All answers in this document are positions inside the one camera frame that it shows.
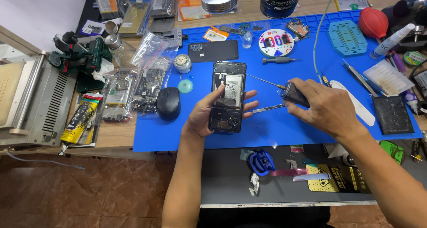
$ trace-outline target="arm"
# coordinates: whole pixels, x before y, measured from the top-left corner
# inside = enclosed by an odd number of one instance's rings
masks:
[[[427,191],[396,163],[359,122],[345,90],[313,80],[291,82],[303,93],[310,109],[285,101],[288,112],[326,132],[344,146],[361,170],[387,220],[394,227],[425,227]]]
[[[200,100],[181,130],[176,165],[163,204],[162,227],[196,227],[201,198],[201,160],[205,137],[212,134],[208,128],[211,105],[224,92],[222,84],[217,90]],[[245,93],[245,100],[254,97],[255,90]],[[255,108],[258,101],[243,106],[243,111]],[[243,119],[252,112],[243,113]]]

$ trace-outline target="hand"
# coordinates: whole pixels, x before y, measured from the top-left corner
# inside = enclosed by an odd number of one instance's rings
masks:
[[[357,119],[356,110],[347,91],[328,88],[314,80],[304,82],[294,78],[289,82],[294,83],[310,103],[310,109],[304,110],[293,102],[284,100],[291,115],[329,134],[338,142],[353,134],[367,131]]]
[[[197,102],[191,111],[187,122],[185,122],[182,132],[190,132],[195,134],[197,138],[205,138],[206,136],[213,133],[209,130],[209,113],[211,112],[212,104],[217,98],[221,96],[224,92],[225,86],[221,84],[218,89],[214,90],[212,93],[206,95],[205,98]],[[256,90],[251,90],[245,92],[244,100],[254,97],[257,95]],[[252,101],[243,105],[243,111],[248,111],[255,108],[259,104],[258,101]],[[242,118],[246,119],[252,116],[252,112],[243,113]]]

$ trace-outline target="tube of adhesive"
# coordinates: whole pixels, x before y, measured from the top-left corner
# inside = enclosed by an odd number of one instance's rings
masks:
[[[369,56],[372,59],[378,59],[380,56],[385,54],[388,50],[396,46],[404,37],[406,37],[411,30],[415,28],[414,24],[408,24],[402,29],[398,30],[396,33],[392,34],[386,40],[384,40],[380,45],[378,45]]]
[[[83,96],[79,107],[77,107],[76,112],[61,135],[60,140],[64,142],[64,145],[59,155],[64,155],[69,145],[76,144],[79,141],[88,122],[97,110],[102,97],[103,95],[94,93],[87,93]]]
[[[414,93],[414,88],[409,88],[402,92],[403,97],[405,97],[406,103],[411,107],[411,109],[418,115],[418,99]]]

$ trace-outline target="green suction cup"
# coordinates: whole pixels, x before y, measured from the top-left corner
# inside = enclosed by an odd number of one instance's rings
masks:
[[[189,93],[191,90],[193,90],[193,83],[190,80],[182,80],[178,84],[179,92],[183,94]]]

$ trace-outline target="computer mouse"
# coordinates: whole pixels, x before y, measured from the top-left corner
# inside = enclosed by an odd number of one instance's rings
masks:
[[[179,89],[168,87],[162,89],[157,97],[157,111],[160,118],[173,120],[181,112],[181,100],[179,99]]]

